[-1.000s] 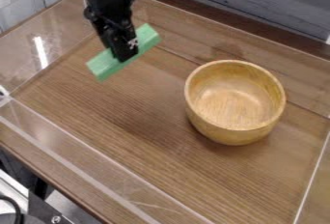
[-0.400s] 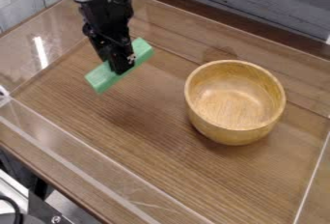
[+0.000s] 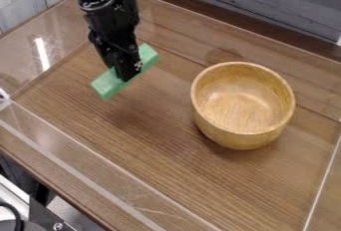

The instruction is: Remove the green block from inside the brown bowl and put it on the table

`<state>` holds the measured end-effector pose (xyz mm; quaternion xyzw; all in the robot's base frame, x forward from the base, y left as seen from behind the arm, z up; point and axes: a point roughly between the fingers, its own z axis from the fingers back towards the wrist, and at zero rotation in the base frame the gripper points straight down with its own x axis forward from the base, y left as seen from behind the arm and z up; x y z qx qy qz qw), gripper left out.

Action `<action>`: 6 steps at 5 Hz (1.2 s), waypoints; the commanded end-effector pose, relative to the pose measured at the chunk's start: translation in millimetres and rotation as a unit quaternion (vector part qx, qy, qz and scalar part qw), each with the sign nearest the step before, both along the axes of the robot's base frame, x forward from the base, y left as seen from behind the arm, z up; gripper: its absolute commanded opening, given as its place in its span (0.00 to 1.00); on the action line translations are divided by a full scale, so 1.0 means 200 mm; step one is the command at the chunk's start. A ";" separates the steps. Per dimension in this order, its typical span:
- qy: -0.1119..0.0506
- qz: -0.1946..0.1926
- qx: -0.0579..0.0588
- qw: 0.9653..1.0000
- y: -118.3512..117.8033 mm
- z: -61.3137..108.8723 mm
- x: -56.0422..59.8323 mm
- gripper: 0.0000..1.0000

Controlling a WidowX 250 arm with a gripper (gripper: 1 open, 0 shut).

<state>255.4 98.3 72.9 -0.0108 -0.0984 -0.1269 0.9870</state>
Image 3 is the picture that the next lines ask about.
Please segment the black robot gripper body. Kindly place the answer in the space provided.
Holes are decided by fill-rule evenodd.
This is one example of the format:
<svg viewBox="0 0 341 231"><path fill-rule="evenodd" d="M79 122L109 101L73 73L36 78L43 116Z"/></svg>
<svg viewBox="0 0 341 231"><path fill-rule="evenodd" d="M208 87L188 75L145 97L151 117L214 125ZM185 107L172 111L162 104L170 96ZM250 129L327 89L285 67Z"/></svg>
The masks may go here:
<svg viewBox="0 0 341 231"><path fill-rule="evenodd" d="M137 0L82 0L82 11L90 27L90 41L99 39L113 49L137 47L135 30L141 22Z"/></svg>

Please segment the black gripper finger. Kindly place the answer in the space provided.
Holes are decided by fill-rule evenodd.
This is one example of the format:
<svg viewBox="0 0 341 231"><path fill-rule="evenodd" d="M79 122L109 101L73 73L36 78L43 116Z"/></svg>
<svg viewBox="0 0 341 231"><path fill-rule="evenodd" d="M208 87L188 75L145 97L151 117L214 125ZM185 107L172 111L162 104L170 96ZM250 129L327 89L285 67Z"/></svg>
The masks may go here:
<svg viewBox="0 0 341 231"><path fill-rule="evenodd" d="M142 72L142 59L139 48L117 49L114 52L114 67L117 69L118 77L127 82Z"/></svg>
<svg viewBox="0 0 341 231"><path fill-rule="evenodd" d="M107 42L105 42L99 39L95 39L93 41L93 44L97 48L97 51L102 57L102 60L106 64L106 66L111 69L115 66L115 57L117 57L115 50L113 49L113 46Z"/></svg>

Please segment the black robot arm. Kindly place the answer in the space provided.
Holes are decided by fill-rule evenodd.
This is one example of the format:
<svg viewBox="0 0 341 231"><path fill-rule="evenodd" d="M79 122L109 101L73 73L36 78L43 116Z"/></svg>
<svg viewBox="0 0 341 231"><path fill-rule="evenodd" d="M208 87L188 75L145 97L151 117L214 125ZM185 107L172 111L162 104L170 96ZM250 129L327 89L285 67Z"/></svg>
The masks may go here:
<svg viewBox="0 0 341 231"><path fill-rule="evenodd" d="M135 30L141 22L138 0L79 0L89 24L89 39L117 77L127 82L142 71Z"/></svg>

